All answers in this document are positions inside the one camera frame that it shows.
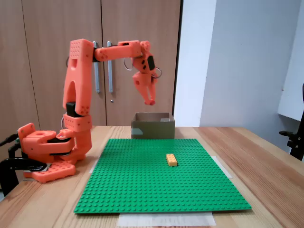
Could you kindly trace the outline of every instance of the black chair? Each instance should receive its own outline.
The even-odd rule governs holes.
[[[303,102],[304,102],[304,84],[303,84]],[[296,134],[287,131],[281,131],[279,134],[288,136],[287,146],[291,147],[290,155],[302,160],[304,155],[304,112],[300,121],[300,126]]]

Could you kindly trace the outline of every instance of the green lego baseplate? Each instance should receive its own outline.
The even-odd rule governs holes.
[[[178,165],[168,166],[166,154]],[[247,210],[196,139],[110,139],[75,213]]]

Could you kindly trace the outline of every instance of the tape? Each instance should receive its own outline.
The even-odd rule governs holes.
[[[119,214],[119,227],[215,226],[212,212]]]
[[[223,173],[228,177],[232,178],[231,174],[225,169],[225,167],[219,162],[216,156],[211,156],[211,158],[215,161],[215,163],[220,167]]]
[[[133,135],[143,135],[143,132],[139,128],[132,128],[131,133]]]
[[[169,121],[170,121],[169,118],[162,118],[162,119],[161,119],[161,122],[169,122]]]

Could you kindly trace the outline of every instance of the black mount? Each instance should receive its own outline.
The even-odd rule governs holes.
[[[303,102],[304,102],[304,84],[303,84]],[[281,131],[279,134],[288,136],[289,140],[287,146],[291,147],[290,155],[302,160],[304,156],[304,112],[300,121],[298,132],[292,133],[287,131]]]
[[[0,184],[6,196],[19,182],[15,170],[42,171],[47,164],[30,158],[7,158],[0,162]]]

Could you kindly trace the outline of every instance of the white wall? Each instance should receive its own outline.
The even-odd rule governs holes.
[[[294,47],[290,58],[284,90],[278,112],[300,121],[304,104],[302,85],[304,83],[304,1],[301,3]]]
[[[176,126],[199,126],[216,0],[185,0],[174,118]]]
[[[217,0],[201,126],[245,127],[288,150],[278,132],[297,123],[277,110],[299,7],[300,0]]]

